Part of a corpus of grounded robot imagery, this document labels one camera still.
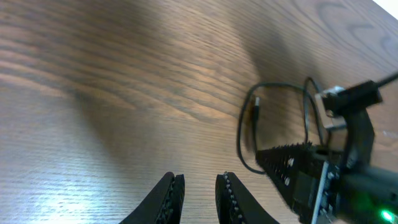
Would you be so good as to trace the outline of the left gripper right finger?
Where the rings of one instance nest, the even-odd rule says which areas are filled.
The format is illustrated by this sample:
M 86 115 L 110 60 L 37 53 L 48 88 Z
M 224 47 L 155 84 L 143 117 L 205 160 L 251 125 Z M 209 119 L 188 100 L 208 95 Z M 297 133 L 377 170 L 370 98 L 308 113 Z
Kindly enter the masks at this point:
M 278 224 L 235 173 L 216 176 L 215 200 L 220 224 Z

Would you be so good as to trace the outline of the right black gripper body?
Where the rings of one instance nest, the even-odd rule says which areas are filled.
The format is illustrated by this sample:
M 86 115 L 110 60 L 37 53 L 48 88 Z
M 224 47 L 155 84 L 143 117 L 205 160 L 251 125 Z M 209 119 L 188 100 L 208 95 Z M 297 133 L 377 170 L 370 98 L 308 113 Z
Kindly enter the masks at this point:
M 331 192 L 331 183 L 335 177 L 327 161 L 314 162 L 311 168 L 298 172 L 292 211 L 298 215 L 300 223 L 327 224 L 336 220 Z

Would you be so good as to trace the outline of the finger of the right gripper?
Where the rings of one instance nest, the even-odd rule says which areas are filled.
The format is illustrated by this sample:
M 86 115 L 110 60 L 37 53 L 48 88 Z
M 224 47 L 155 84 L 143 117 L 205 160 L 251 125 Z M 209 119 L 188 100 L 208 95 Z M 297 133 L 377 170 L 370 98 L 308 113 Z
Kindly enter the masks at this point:
M 311 168 L 314 162 L 325 161 L 315 154 L 316 150 L 317 147 L 311 143 L 297 143 L 256 152 L 257 164 L 264 169 L 291 209 L 298 172 Z

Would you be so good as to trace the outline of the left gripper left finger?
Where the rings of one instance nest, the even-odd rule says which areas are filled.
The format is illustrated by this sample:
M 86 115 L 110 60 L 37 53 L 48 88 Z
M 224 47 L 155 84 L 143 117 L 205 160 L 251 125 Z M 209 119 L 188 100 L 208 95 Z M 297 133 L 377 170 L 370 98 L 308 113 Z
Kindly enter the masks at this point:
M 184 175 L 167 172 L 120 224 L 179 224 L 184 196 Z

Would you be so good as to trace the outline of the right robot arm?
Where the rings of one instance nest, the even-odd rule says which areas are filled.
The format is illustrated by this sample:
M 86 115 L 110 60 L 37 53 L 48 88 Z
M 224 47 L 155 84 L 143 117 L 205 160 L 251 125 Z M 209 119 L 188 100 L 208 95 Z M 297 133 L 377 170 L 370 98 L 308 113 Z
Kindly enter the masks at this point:
M 300 223 L 397 223 L 397 174 L 370 166 L 340 166 L 342 152 L 311 143 L 256 152 Z

